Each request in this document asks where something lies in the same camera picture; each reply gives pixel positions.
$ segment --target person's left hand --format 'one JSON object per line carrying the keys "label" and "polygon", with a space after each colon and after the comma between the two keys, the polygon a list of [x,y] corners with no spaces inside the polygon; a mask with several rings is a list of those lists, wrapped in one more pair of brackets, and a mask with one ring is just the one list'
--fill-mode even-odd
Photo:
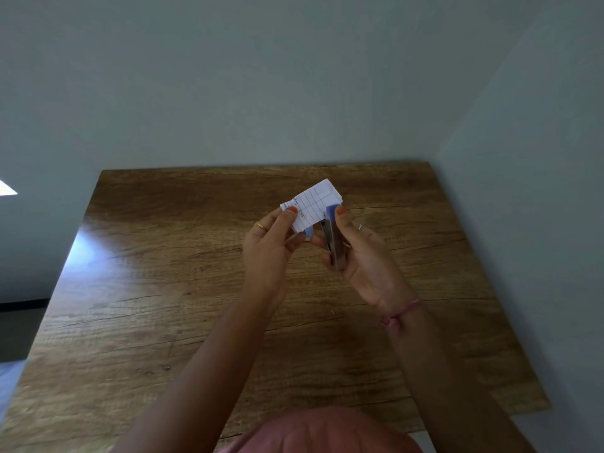
{"label": "person's left hand", "polygon": [[259,221],[264,229],[254,224],[243,240],[244,291],[270,302],[275,309],[285,298],[289,258],[306,240],[301,232],[287,241],[294,235],[291,226],[297,215],[294,206],[285,211],[277,208]]}

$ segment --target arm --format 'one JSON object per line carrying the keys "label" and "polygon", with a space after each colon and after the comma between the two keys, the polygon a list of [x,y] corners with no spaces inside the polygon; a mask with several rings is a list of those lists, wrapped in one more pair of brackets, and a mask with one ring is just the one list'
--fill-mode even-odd
{"label": "arm", "polygon": [[243,243],[242,293],[165,393],[114,446],[114,453],[210,453],[248,379],[265,328],[285,297],[285,268],[305,236],[285,243],[295,213],[275,210]]}
{"label": "arm", "polygon": [[[350,242],[343,276],[380,313],[394,312],[417,298],[384,241],[367,227],[358,229],[346,209],[336,223]],[[312,242],[325,248],[321,238]],[[323,263],[330,266],[329,256]],[[389,337],[405,381],[439,453],[532,452],[534,449],[469,371],[421,306],[403,317]]]}

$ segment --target hand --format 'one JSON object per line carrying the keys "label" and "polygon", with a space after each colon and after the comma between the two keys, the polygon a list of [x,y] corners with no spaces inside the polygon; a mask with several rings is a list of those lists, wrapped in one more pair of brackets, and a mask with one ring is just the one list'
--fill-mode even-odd
{"label": "hand", "polygon": [[[392,312],[417,298],[407,283],[383,239],[369,228],[360,230],[343,205],[336,208],[336,224],[350,243],[346,255],[344,279],[370,305],[381,312]],[[311,243],[327,249],[322,236],[314,234]],[[329,254],[321,255],[322,262],[332,268]]]}
{"label": "hand", "polygon": [[294,206],[277,208],[259,221],[266,230],[254,224],[243,240],[244,292],[271,302],[275,309],[285,298],[289,258],[306,240],[303,232],[288,240],[297,214]]}

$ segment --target white wall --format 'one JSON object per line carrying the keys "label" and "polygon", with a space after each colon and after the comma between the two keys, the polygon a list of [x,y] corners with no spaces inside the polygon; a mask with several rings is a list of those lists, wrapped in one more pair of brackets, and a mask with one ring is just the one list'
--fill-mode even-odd
{"label": "white wall", "polygon": [[434,162],[553,402],[543,451],[604,447],[602,19],[549,3]]}
{"label": "white wall", "polygon": [[428,159],[544,0],[0,0],[0,302],[103,168]]}

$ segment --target pink shirt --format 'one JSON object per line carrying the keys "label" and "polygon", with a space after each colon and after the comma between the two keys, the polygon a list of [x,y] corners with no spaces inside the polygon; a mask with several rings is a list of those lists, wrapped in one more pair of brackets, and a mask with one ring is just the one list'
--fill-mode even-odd
{"label": "pink shirt", "polygon": [[422,453],[398,433],[347,407],[290,412],[242,435],[221,453]]}

